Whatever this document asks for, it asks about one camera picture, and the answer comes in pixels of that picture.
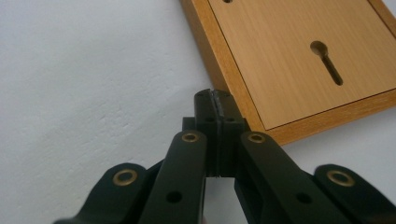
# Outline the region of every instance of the screw hole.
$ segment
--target screw hole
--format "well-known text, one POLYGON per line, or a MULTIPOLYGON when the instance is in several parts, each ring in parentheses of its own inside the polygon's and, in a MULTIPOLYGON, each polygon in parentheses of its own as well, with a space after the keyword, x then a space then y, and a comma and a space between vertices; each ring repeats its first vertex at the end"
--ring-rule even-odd
POLYGON ((183 139, 185 142, 196 142, 198 141, 199 136, 195 133, 185 133, 183 136, 181 136, 181 139, 183 139))
POLYGON ((336 170, 330 170, 327 172, 327 177, 335 184, 343 187, 352 187, 355 185, 355 180, 352 176, 336 170))
POLYGON ((169 203, 179 203, 182 198, 181 193, 178 191, 172 191, 166 195, 166 201, 169 203))
POLYGON ((135 170, 124 169, 118 171, 113 176, 113 183, 117 186, 124 187, 134 183, 136 179, 137 179, 137 172, 135 170))
POLYGON ((300 203, 312 203, 311 197, 306 193, 298 193, 296 198, 300 203))
POLYGON ((251 142, 254 142, 254 143, 263 143, 265 141, 265 138, 264 138, 264 136, 261 136, 257 133, 253 133, 248 136, 248 140, 250 140, 251 142))

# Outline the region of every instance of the light wood panel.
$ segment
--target light wood panel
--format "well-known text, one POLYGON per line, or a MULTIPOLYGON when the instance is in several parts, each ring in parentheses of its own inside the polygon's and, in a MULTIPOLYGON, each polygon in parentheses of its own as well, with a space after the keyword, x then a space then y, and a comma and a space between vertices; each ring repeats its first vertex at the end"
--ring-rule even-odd
MULTIPOLYGON (((203 54, 206 68, 212 80, 214 80, 215 87, 228 90, 234 95, 238 106, 253 130, 271 134, 280 144, 286 144, 395 105, 396 92, 386 91, 273 129, 264 129, 249 96, 251 92, 247 90, 245 80, 242 79, 241 70, 239 70, 240 67, 238 67, 239 64, 236 63, 234 55, 231 54, 231 50, 228 48, 229 43, 222 35, 213 8, 207 1, 182 0, 181 2, 203 54)), ((392 30, 391 28, 392 26, 394 27, 394 18, 383 7, 382 2, 371 1, 371 3, 380 18, 386 22, 388 28, 395 34, 394 29, 392 30)))
POLYGON ((396 88, 396 41, 366 0, 209 0, 266 129, 396 88), (328 46, 344 84, 310 48, 328 46))

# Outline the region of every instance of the wood edge trim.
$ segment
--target wood edge trim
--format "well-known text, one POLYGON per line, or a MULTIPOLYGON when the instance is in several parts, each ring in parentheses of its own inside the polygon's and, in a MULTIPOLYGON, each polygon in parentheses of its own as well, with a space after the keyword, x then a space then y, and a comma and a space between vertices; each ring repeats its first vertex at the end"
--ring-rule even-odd
POLYGON ((384 2, 382 0, 368 0, 368 2, 396 38, 396 20, 384 2))
POLYGON ((265 132, 244 79, 207 0, 180 0, 213 86, 229 91, 250 129, 265 132))
POLYGON ((296 120, 267 132, 282 146, 353 120, 362 119, 395 105, 396 89, 296 120))

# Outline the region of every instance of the round hole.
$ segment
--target round hole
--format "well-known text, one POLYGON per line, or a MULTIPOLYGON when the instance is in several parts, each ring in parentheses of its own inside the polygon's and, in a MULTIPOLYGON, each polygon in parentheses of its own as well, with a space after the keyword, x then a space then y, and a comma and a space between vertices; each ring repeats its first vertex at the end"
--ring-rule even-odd
POLYGON ((206 122, 214 122, 215 119, 213 119, 213 118, 206 118, 205 121, 206 121, 206 122))
POLYGON ((183 139, 185 142, 196 142, 198 141, 199 136, 195 133, 185 133, 183 136, 181 136, 181 139, 183 139))
POLYGON ((262 136, 260 134, 253 133, 248 136, 248 140, 250 140, 251 142, 254 142, 254 143, 263 143, 265 141, 265 138, 264 138, 264 136, 262 136))
POLYGON ((330 170, 327 172, 327 177, 335 184, 343 187, 352 187, 355 185, 355 180, 352 176, 336 170, 330 170))
POLYGON ((172 191, 166 195, 166 201, 169 203, 179 203, 182 198, 181 193, 178 191, 172 191))
POLYGON ((117 186, 124 187, 134 183, 136 179, 137 179, 137 172, 135 170, 124 169, 118 171, 113 176, 113 183, 117 186))
POLYGON ((296 198, 300 203, 312 203, 311 197, 306 193, 298 193, 296 198))
POLYGON ((328 53, 327 46, 323 42, 320 42, 318 40, 312 42, 309 47, 311 48, 312 52, 320 57, 323 57, 328 53))

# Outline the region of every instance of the black plastic part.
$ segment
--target black plastic part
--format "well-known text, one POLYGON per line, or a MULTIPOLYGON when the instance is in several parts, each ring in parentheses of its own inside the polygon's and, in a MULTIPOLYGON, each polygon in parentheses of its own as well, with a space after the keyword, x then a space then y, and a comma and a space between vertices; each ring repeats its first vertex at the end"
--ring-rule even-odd
POLYGON ((243 133, 241 142, 239 156, 247 173, 236 178, 241 183, 251 178, 262 196, 259 223, 350 223, 270 136, 243 133))
POLYGON ((205 153, 203 134, 187 130, 175 136, 139 224, 202 222, 205 153))
POLYGON ((328 164, 317 168, 318 185, 356 223, 396 223, 396 207, 353 171, 328 164))
POLYGON ((219 176, 220 118, 211 90, 194 95, 195 127, 207 138, 206 176, 219 176))
POLYGON ((194 96, 195 121, 183 119, 183 130, 194 129, 207 137, 206 175, 235 177, 236 146, 246 122, 230 93, 199 91, 194 96))
POLYGON ((55 224, 121 224, 136 223, 144 199, 147 171, 140 165, 124 163, 109 169, 93 187, 87 201, 75 217, 61 219, 55 224), (133 170, 133 183, 118 186, 113 177, 118 171, 133 170))

